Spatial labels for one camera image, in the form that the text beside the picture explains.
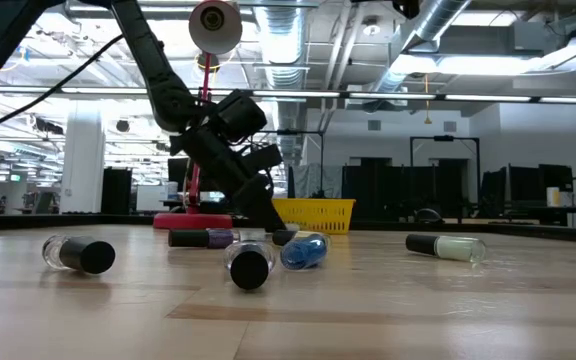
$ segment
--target yellow basket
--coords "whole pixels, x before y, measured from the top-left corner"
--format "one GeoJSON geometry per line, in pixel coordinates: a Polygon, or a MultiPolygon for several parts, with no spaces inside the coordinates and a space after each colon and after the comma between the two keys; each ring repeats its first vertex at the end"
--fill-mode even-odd
{"type": "Polygon", "coordinates": [[[347,234],[354,199],[272,199],[275,209],[286,223],[302,230],[326,234],[347,234]]]}

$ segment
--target metal frame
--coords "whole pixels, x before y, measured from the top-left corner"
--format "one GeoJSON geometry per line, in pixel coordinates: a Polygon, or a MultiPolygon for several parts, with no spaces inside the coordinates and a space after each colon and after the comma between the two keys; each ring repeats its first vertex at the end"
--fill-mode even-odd
{"type": "Polygon", "coordinates": [[[414,193],[414,171],[415,171],[415,140],[433,140],[435,142],[454,142],[455,140],[470,140],[475,143],[475,156],[477,161],[477,205],[481,204],[481,157],[479,155],[479,138],[478,137],[458,137],[458,136],[411,136],[410,137],[410,196],[414,193]]]}
{"type": "MultiPolygon", "coordinates": [[[[2,86],[0,94],[34,95],[43,94],[50,86],[2,86]]],[[[211,89],[213,97],[224,97],[233,89],[211,89]]],[[[259,90],[240,89],[249,97],[255,98],[281,98],[281,99],[356,99],[356,100],[418,100],[418,101],[448,101],[468,103],[517,103],[517,104],[563,104],[576,105],[573,96],[542,96],[542,95],[472,95],[472,94],[428,94],[428,93],[376,93],[361,91],[329,91],[329,90],[259,90]]],[[[75,99],[125,99],[148,98],[145,88],[136,87],[62,87],[54,97],[67,97],[75,99]]]]}

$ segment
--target clear glass bottle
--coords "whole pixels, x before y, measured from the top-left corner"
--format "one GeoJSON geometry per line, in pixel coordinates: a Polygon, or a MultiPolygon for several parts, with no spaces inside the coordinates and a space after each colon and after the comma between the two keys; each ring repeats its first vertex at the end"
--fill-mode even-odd
{"type": "Polygon", "coordinates": [[[281,264],[289,270],[313,267],[324,260],[329,246],[330,237],[328,235],[299,231],[281,249],[281,264]]]}
{"type": "Polygon", "coordinates": [[[115,250],[90,236],[53,235],[44,243],[42,256],[55,269],[101,274],[114,263],[115,250]]]}
{"type": "Polygon", "coordinates": [[[275,267],[275,251],[266,241],[236,242],[224,251],[224,266],[237,286],[254,290],[264,284],[275,267]]]}
{"type": "Polygon", "coordinates": [[[406,237],[406,248],[442,259],[472,263],[481,262],[486,258],[486,244],[475,238],[411,234],[406,237]]]}

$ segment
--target wooden table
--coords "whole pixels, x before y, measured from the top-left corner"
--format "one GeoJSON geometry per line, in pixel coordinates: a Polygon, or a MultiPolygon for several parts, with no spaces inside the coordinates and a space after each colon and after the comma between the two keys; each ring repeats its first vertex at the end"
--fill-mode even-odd
{"type": "Polygon", "coordinates": [[[0,360],[576,359],[576,243],[499,235],[473,266],[408,253],[406,234],[336,236],[325,266],[278,265],[245,294],[221,250],[169,249],[140,226],[0,231],[0,360]],[[51,234],[117,261],[52,271],[51,234]]]}

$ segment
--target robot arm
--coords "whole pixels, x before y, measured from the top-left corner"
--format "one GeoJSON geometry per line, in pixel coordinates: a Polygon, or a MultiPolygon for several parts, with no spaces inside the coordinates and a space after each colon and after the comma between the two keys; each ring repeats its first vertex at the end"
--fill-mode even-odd
{"type": "MultiPolygon", "coordinates": [[[[0,0],[0,69],[49,7],[64,0],[0,0]]],[[[253,135],[266,124],[263,111],[233,91],[219,104],[201,107],[175,74],[136,0],[84,0],[115,16],[141,71],[157,124],[180,133],[171,153],[185,151],[239,210],[268,231],[285,229],[266,191],[268,179],[255,172],[229,143],[253,135]]]]}

